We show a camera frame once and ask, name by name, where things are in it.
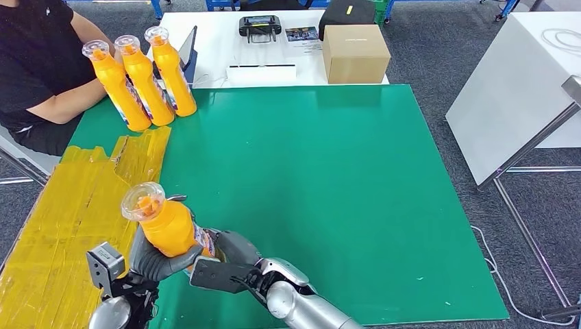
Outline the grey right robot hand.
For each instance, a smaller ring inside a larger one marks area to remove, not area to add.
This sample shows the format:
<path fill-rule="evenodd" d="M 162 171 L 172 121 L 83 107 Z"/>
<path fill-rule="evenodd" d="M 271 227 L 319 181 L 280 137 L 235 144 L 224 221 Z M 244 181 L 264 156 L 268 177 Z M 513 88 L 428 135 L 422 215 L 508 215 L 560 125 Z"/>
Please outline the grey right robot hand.
<path fill-rule="evenodd" d="M 256 265 L 262 254 L 256 246 L 238 232 L 206 228 L 216 249 L 216 256 L 225 263 Z"/>

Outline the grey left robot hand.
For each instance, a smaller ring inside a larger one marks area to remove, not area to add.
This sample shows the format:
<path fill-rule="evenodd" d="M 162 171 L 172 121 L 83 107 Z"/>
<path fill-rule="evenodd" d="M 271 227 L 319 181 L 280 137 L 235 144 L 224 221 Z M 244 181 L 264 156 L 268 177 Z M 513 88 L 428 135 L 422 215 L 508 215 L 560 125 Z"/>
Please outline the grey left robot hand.
<path fill-rule="evenodd" d="M 195 240 L 189 209 L 179 201 L 152 196 L 137 199 L 138 222 L 129 253 L 130 269 L 147 280 L 162 281 L 180 271 L 192 270 L 203 245 Z"/>

